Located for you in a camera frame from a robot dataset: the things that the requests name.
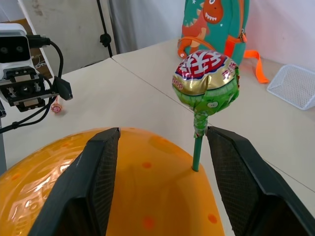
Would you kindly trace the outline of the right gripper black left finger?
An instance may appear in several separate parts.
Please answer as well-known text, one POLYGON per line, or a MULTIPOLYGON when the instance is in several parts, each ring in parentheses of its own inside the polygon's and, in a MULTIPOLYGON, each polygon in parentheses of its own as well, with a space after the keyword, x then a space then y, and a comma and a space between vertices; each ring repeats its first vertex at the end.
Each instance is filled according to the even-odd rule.
POLYGON ((90 138, 57 178, 30 236, 104 236, 113 200, 120 129, 90 138))

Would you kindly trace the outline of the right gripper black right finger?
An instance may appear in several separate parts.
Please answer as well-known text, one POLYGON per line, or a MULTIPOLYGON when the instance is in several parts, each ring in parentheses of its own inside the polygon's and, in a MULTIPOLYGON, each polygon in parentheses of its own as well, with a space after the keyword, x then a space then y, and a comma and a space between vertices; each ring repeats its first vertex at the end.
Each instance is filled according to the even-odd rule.
POLYGON ((206 132, 216 181, 237 236, 313 236, 315 219, 251 142, 218 127, 206 132))

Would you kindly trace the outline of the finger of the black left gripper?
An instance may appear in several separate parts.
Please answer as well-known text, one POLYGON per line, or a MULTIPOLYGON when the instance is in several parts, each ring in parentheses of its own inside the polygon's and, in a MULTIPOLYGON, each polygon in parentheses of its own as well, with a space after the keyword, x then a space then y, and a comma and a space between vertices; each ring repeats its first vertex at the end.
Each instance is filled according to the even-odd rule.
POLYGON ((70 83, 60 77, 54 77, 53 91, 64 100, 71 100, 73 98, 70 83))

